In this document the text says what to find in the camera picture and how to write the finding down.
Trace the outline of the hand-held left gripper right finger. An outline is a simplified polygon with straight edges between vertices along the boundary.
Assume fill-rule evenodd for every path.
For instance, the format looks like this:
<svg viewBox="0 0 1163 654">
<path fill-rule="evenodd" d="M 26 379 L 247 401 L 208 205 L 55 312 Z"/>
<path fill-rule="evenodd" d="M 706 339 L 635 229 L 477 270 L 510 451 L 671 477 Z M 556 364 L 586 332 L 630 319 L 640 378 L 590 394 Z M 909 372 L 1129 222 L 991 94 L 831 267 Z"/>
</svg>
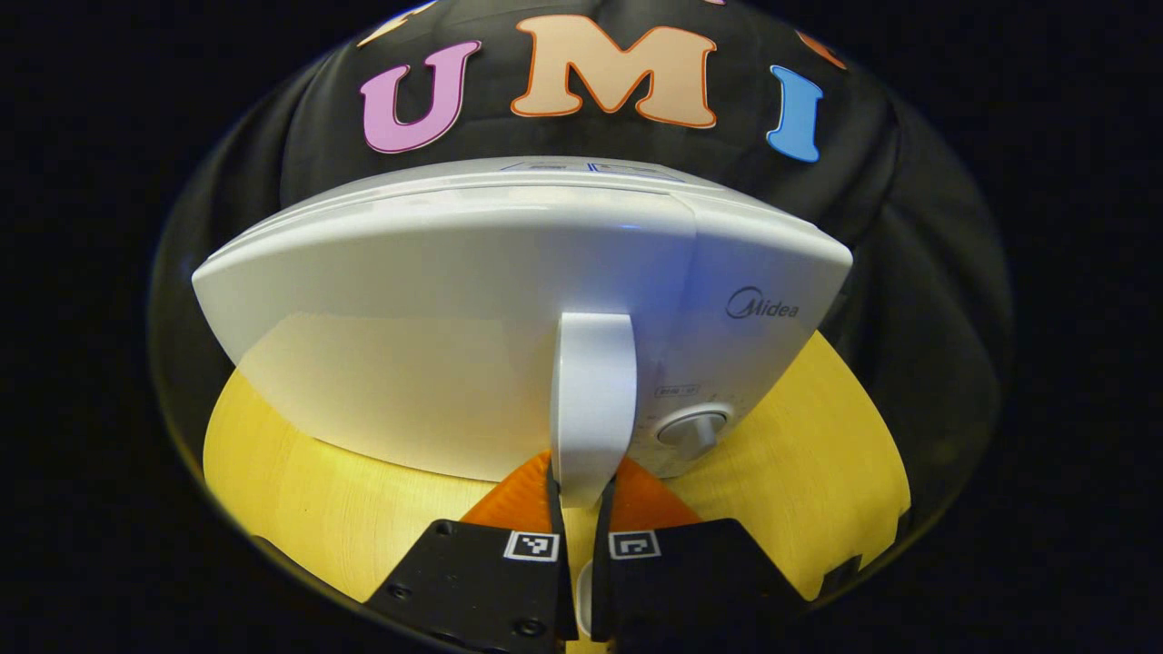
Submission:
<svg viewBox="0 0 1163 654">
<path fill-rule="evenodd" d="M 736 519 L 704 519 L 625 457 L 600 497 L 591 638 L 611 653 L 769 653 L 809 609 Z"/>
</svg>

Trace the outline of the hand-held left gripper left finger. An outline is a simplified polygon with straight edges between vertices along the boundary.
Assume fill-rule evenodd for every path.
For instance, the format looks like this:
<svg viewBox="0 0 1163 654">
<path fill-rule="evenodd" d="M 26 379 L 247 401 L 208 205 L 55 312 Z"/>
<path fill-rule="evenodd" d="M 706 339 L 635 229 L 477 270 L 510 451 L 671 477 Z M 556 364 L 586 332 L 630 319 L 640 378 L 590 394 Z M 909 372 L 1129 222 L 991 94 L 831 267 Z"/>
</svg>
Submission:
<svg viewBox="0 0 1163 654">
<path fill-rule="evenodd" d="M 561 488 L 549 452 L 458 519 L 436 519 L 368 606 L 472 653 L 563 653 L 579 638 Z"/>
</svg>

